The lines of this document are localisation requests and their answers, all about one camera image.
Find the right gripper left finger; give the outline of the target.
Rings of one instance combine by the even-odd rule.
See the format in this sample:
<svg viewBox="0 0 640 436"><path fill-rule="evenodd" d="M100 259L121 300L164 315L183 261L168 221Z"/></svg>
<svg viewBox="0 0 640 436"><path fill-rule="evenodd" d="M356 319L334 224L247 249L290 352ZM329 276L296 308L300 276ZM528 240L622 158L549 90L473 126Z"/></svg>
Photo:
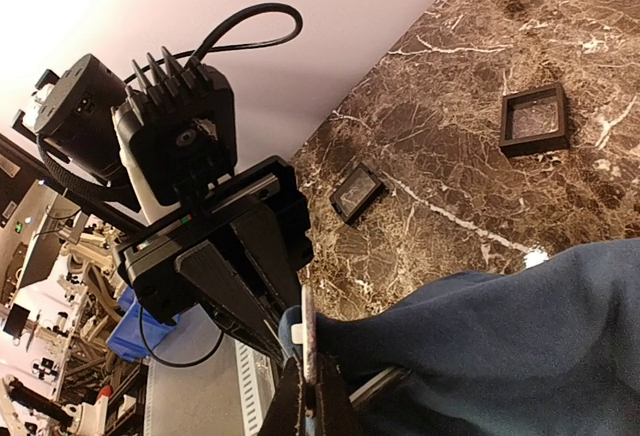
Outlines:
<svg viewBox="0 0 640 436"><path fill-rule="evenodd" d="M292 356L286 361L258 435L315 435L316 409L316 386L305 378L301 358Z"/></svg>

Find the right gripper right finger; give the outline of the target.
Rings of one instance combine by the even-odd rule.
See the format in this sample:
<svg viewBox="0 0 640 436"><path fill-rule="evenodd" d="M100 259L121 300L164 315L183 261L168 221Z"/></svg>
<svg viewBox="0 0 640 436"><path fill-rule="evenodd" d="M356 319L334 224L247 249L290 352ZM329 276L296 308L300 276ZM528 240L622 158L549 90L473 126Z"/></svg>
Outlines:
<svg viewBox="0 0 640 436"><path fill-rule="evenodd" d="M363 436L365 431L354 411L346 384L331 357L316 357L314 385L314 434L319 436Z"/></svg>

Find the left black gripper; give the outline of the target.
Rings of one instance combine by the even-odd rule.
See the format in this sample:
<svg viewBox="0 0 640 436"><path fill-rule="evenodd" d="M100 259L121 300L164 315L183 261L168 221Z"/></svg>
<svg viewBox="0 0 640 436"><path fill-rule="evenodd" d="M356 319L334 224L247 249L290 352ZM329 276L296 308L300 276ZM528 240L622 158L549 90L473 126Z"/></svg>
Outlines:
<svg viewBox="0 0 640 436"><path fill-rule="evenodd" d="M309 228L293 166L272 156L151 224L114 259L157 321L206 304L227 334L281 356L269 326L300 303L298 273L313 258Z"/></svg>

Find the blue garment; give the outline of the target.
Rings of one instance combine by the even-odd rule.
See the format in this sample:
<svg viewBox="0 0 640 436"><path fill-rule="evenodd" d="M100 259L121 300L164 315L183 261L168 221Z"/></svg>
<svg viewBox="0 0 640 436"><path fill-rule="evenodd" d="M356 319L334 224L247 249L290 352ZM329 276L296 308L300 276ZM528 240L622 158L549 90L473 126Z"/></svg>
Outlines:
<svg viewBox="0 0 640 436"><path fill-rule="evenodd" d="M379 315L317 319L356 389L408 371L360 413L369 435L635 435L639 243L575 246L512 275L465 271Z"/></svg>

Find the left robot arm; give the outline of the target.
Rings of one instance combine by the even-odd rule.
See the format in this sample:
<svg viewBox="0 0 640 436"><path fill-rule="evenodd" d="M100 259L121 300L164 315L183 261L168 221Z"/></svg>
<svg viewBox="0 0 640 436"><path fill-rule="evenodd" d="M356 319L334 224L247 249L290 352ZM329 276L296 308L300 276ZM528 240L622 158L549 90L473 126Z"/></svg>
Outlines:
<svg viewBox="0 0 640 436"><path fill-rule="evenodd" d="M46 71L35 121L14 120L49 174L95 203L163 215L128 229L114 252L141 306L167 323L201 306L227 335L272 358L278 322L301 301L310 216L294 168L271 156L236 171L234 94L192 57L136 68L136 86L93 55Z"/></svg>

